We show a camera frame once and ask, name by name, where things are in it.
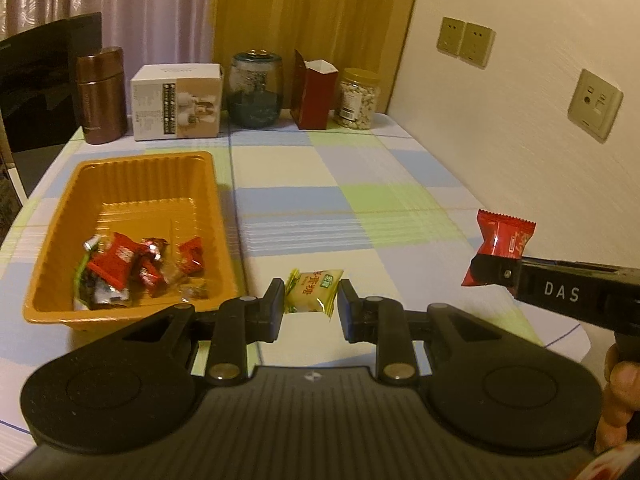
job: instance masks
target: yellow lid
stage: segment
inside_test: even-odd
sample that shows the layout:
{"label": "yellow lid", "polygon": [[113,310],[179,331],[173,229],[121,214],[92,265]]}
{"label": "yellow lid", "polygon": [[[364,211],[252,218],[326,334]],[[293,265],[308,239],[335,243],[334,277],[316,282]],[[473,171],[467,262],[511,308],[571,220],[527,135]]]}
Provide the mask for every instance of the yellow lid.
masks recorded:
{"label": "yellow lid", "polygon": [[361,85],[376,86],[380,82],[380,76],[371,70],[361,68],[345,68],[342,77]]}

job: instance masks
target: human hand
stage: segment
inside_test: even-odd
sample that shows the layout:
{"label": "human hand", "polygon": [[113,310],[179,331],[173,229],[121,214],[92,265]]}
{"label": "human hand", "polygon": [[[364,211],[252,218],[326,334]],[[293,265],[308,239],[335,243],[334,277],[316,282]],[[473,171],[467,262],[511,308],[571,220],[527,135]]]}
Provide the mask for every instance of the human hand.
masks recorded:
{"label": "human hand", "polygon": [[626,441],[626,425],[640,411],[640,365],[620,362],[618,347],[607,351],[604,365],[607,386],[602,393],[602,416],[596,430],[595,452]]}

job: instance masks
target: electrical outlet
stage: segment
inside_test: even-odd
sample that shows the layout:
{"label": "electrical outlet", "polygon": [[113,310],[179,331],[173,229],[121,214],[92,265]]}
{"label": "electrical outlet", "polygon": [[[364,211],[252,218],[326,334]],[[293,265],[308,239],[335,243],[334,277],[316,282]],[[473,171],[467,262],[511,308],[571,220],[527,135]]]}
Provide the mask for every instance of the electrical outlet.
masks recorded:
{"label": "electrical outlet", "polygon": [[495,32],[488,27],[467,23],[460,46],[460,58],[472,65],[484,68],[494,46]]}
{"label": "electrical outlet", "polygon": [[599,142],[604,142],[611,131],[622,97],[622,92],[615,86],[582,69],[569,105],[569,119]]}
{"label": "electrical outlet", "polygon": [[453,18],[442,19],[440,26],[440,35],[436,47],[438,50],[457,56],[460,51],[460,43],[462,43],[462,35],[465,31],[465,22],[454,20]]}

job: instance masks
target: purple curtain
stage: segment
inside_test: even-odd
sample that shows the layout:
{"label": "purple curtain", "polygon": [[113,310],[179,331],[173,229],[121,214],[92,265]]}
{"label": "purple curtain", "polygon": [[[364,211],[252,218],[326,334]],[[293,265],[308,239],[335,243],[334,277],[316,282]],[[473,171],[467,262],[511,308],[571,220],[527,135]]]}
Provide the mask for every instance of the purple curtain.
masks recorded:
{"label": "purple curtain", "polygon": [[0,40],[36,25],[100,10],[102,44],[124,49],[125,71],[131,78],[144,64],[209,62],[212,1],[0,0]]}

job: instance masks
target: checkered tablecloth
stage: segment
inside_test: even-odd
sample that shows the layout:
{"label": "checkered tablecloth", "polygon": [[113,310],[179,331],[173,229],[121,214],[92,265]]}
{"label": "checkered tablecloth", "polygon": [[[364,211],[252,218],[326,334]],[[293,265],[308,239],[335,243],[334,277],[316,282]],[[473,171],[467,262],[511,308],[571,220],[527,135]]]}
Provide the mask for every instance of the checkered tablecloth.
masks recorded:
{"label": "checkered tablecloth", "polygon": [[[261,296],[273,277],[344,269],[360,296],[395,298],[411,310],[445,302],[577,360],[589,349],[573,320],[514,304],[498,286],[460,287],[481,243],[481,204],[391,118],[354,132],[330,124],[303,132],[283,117],[269,130],[224,126],[217,139],[100,146],[78,132],[49,168],[0,250],[0,470],[32,445],[18,407],[34,368],[81,344],[65,326],[22,320],[22,302],[49,221],[76,165],[142,153],[206,150],[216,167],[232,258],[241,289]],[[417,348],[423,373],[424,351]],[[372,365],[370,344],[347,344],[337,312],[285,316],[274,344],[261,344],[264,364]]]}

